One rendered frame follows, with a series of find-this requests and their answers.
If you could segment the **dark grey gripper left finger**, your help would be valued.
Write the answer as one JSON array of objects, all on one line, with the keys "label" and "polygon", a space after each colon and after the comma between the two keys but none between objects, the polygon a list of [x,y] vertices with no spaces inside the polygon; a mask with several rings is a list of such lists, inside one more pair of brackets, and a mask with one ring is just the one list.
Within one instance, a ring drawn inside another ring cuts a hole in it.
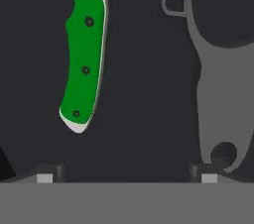
[{"label": "dark grey gripper left finger", "polygon": [[64,182],[64,166],[43,164],[30,171],[2,180],[2,183],[58,183]]}]

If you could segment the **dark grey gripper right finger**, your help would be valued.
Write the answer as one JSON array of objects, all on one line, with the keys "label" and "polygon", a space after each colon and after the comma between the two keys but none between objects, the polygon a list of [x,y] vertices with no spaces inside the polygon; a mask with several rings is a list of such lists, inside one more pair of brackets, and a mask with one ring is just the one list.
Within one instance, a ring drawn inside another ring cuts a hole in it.
[{"label": "dark grey gripper right finger", "polygon": [[211,164],[200,164],[190,166],[190,182],[197,183],[253,183],[244,177],[225,172],[222,168]]}]

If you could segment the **grey peeler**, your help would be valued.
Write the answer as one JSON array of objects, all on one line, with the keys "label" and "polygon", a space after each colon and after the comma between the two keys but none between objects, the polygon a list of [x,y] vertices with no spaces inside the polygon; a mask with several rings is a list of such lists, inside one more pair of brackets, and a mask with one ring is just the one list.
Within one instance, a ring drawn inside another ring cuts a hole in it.
[{"label": "grey peeler", "polygon": [[200,61],[196,100],[202,160],[209,162],[227,143],[236,149],[236,156],[217,164],[233,172],[243,164],[254,138],[254,40],[227,48],[210,43],[197,27],[194,0],[184,0],[182,11],[163,10],[168,16],[187,19]]}]

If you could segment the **green-handled knife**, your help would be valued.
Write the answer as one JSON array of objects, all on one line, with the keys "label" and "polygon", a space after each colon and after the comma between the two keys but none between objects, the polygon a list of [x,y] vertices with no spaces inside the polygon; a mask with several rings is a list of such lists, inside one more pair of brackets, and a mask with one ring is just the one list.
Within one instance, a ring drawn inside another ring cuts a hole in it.
[{"label": "green-handled knife", "polygon": [[100,91],[107,32],[107,0],[73,0],[65,22],[68,80],[59,114],[67,127],[83,133],[94,115]]}]

